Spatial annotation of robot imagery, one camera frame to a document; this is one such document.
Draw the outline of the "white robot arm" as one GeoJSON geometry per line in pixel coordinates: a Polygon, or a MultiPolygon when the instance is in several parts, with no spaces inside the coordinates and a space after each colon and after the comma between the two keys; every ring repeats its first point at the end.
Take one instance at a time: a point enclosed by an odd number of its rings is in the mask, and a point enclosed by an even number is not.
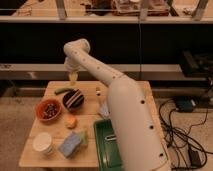
{"type": "Polygon", "coordinates": [[[144,90],[132,78],[89,55],[90,44],[78,39],[64,45],[70,73],[84,67],[108,87],[107,106],[124,171],[171,171],[144,90]]]}

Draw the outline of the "yellowish soft gripper finger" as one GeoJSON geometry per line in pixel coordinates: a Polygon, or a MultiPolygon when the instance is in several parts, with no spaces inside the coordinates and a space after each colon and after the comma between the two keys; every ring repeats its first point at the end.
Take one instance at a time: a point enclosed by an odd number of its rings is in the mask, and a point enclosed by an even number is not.
{"type": "Polygon", "coordinates": [[[69,74],[69,80],[70,80],[70,85],[73,86],[78,79],[78,74],[77,73],[70,73],[69,74]]]}

